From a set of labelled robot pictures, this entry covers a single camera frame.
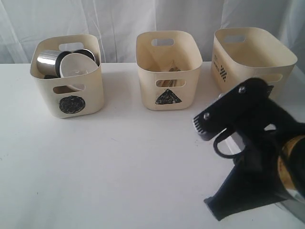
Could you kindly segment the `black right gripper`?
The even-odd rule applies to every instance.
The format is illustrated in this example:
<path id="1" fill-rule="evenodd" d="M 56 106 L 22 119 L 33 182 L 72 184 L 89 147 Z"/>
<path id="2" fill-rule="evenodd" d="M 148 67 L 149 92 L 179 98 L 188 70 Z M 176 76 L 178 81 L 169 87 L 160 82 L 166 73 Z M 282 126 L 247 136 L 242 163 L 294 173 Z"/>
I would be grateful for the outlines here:
<path id="1" fill-rule="evenodd" d="M 292 199 L 286 189 L 305 189 L 305 124 L 272 100 L 260 102 L 232 128 L 242 137 L 246 170 L 236 164 L 204 203 L 218 220 Z"/>

